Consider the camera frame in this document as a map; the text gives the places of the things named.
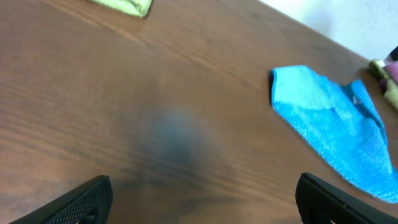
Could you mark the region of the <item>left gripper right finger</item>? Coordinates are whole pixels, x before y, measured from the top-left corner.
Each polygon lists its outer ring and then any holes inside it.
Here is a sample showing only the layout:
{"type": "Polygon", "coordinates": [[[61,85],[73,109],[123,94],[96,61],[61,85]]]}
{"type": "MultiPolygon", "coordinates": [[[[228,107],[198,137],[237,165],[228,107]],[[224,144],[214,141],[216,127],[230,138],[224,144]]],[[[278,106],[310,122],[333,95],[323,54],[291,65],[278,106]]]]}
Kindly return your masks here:
{"type": "Polygon", "coordinates": [[[397,224],[397,218],[308,172],[298,180],[295,201],[304,224],[397,224]]]}

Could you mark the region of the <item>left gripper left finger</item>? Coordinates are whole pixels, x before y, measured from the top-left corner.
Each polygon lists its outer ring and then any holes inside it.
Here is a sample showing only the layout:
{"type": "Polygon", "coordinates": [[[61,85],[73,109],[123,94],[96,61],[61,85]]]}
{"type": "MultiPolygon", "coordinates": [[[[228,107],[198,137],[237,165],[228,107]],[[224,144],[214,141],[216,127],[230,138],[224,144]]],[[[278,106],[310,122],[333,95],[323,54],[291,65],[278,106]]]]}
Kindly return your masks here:
{"type": "Polygon", "coordinates": [[[106,224],[112,202],[110,179],[99,175],[11,224],[106,224]]]}

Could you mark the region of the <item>blue microfiber cloth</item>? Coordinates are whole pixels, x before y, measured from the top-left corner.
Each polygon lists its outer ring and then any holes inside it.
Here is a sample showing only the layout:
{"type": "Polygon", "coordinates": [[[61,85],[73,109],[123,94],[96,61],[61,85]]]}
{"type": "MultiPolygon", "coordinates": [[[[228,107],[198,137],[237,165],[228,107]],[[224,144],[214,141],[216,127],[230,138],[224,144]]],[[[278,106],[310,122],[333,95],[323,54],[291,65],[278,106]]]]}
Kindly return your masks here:
{"type": "Polygon", "coordinates": [[[397,203],[397,169],[385,125],[361,80],[340,85],[306,65],[271,70],[271,105],[339,175],[397,203]]]}

